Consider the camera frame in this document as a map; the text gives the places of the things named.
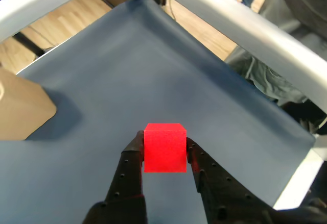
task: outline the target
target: black cable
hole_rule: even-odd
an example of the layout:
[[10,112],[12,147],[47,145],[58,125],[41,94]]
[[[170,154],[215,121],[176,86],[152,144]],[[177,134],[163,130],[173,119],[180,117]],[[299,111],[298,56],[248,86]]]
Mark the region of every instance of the black cable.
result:
[[176,17],[173,12],[173,8],[172,8],[172,0],[169,0],[169,9],[170,9],[170,13],[172,14],[173,19],[176,21]]
[[51,43],[43,34],[41,34],[39,31],[37,31],[35,28],[33,28],[32,26],[28,26],[31,30],[33,30],[35,33],[37,33],[39,36],[42,37],[42,39],[44,39],[46,42],[48,42],[52,47],[55,47],[55,45],[53,43]]

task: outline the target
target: red cube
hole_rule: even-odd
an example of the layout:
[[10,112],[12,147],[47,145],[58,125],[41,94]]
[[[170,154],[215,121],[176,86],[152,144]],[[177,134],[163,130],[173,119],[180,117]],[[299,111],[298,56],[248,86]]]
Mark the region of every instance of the red cube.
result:
[[144,172],[186,172],[186,129],[150,123],[144,130]]

